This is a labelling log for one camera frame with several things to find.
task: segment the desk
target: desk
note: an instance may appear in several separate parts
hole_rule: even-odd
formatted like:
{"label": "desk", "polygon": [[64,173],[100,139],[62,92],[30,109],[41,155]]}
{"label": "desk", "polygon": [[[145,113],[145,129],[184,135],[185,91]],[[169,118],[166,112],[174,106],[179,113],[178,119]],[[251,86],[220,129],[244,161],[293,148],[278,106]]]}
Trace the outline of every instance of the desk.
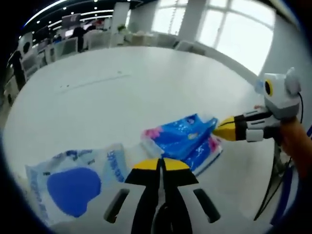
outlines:
{"label": "desk", "polygon": [[[204,56],[156,47],[116,47],[77,54],[38,70],[9,114],[3,144],[21,177],[70,149],[133,146],[144,129],[193,113],[220,120],[259,102],[253,87]],[[223,142],[219,159],[200,177],[253,218],[273,166],[273,140]]]}

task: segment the human hand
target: human hand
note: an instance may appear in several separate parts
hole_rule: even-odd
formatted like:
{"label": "human hand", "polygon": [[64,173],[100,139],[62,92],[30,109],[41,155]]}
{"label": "human hand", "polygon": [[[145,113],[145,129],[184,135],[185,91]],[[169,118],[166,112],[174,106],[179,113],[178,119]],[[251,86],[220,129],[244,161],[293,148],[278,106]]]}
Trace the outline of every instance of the human hand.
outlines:
{"label": "human hand", "polygon": [[280,124],[282,149],[295,162],[300,177],[305,177],[312,167],[312,141],[307,136],[301,123],[295,117]]}

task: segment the computer monitor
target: computer monitor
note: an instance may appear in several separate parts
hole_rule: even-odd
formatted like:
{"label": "computer monitor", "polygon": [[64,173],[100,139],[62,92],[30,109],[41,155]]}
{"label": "computer monitor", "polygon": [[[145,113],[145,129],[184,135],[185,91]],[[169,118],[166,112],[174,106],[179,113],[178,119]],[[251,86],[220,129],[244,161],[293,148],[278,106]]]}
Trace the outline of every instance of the computer monitor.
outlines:
{"label": "computer monitor", "polygon": [[62,27],[70,28],[80,25],[80,13],[62,17]]}
{"label": "computer monitor", "polygon": [[68,37],[70,37],[73,33],[74,33],[74,30],[73,30],[73,29],[68,30],[68,31],[65,32],[65,37],[68,38]]}

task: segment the person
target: person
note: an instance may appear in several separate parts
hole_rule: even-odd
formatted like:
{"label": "person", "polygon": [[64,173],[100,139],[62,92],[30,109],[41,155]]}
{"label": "person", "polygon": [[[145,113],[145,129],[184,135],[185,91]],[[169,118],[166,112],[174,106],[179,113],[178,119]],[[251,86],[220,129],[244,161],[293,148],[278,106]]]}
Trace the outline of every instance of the person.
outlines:
{"label": "person", "polygon": [[91,25],[87,28],[87,33],[84,35],[83,39],[83,48],[87,49],[90,41],[90,37],[94,33],[102,32],[102,30],[98,30],[94,25]]}
{"label": "person", "polygon": [[24,55],[26,55],[29,51],[29,48],[30,48],[30,42],[26,42],[23,46],[23,52],[24,52]]}
{"label": "person", "polygon": [[86,31],[81,28],[80,26],[75,28],[73,31],[73,34],[70,36],[70,38],[78,38],[78,51],[81,52],[83,50],[83,36],[85,35]]}
{"label": "person", "polygon": [[22,56],[21,56],[20,51],[18,50],[18,43],[17,43],[16,51],[13,53],[10,62],[13,65],[13,73],[14,73],[19,90],[21,90],[26,83],[24,71],[20,63],[21,59],[22,59]]}
{"label": "person", "polygon": [[62,37],[61,37],[61,35],[58,35],[57,37],[55,37],[54,39],[53,39],[53,42],[56,44],[56,43],[59,43],[59,42],[61,42],[62,41]]}
{"label": "person", "polygon": [[282,122],[280,132],[282,149],[292,158],[300,182],[294,204],[269,233],[304,233],[312,229],[312,140],[297,118]]}

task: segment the plastic packaging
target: plastic packaging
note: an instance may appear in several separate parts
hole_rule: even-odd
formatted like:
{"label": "plastic packaging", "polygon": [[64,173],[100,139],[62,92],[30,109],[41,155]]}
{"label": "plastic packaging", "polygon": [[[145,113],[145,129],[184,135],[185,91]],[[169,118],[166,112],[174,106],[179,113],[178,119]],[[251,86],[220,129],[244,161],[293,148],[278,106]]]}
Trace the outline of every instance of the plastic packaging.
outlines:
{"label": "plastic packaging", "polygon": [[264,82],[258,79],[254,85],[254,90],[256,93],[263,95]]}
{"label": "plastic packaging", "polygon": [[216,118],[204,122],[195,114],[145,130],[142,145],[151,157],[181,160],[198,176],[222,151],[220,141],[211,136],[216,124]]}
{"label": "plastic packaging", "polygon": [[70,150],[37,166],[26,166],[38,216],[48,226],[80,217],[104,187],[128,176],[124,149]]}

